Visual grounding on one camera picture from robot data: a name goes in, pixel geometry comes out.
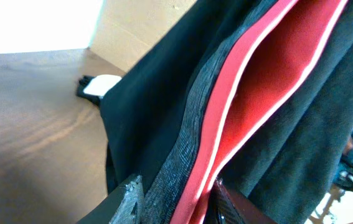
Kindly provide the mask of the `black pants with red waistband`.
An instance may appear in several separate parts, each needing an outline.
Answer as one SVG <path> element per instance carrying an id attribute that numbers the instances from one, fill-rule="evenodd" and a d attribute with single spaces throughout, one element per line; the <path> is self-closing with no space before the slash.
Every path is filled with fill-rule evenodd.
<path id="1" fill-rule="evenodd" d="M 353 1 L 197 1 L 100 103 L 106 183 L 141 223 L 202 223 L 217 180 L 304 223 L 353 129 Z"/>

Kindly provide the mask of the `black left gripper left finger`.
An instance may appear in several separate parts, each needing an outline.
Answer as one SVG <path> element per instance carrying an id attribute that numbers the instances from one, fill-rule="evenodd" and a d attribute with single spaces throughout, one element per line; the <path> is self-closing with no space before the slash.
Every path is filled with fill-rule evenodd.
<path id="1" fill-rule="evenodd" d="M 77 224 L 140 224 L 143 203 L 142 176 L 132 174 Z"/>

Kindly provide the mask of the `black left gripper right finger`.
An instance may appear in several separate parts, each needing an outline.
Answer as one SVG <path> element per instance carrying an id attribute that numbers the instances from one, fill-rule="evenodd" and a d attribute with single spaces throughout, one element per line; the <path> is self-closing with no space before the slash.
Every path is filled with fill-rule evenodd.
<path id="1" fill-rule="evenodd" d="M 216 179 L 210 192 L 205 224 L 276 224 L 239 191 Z"/>

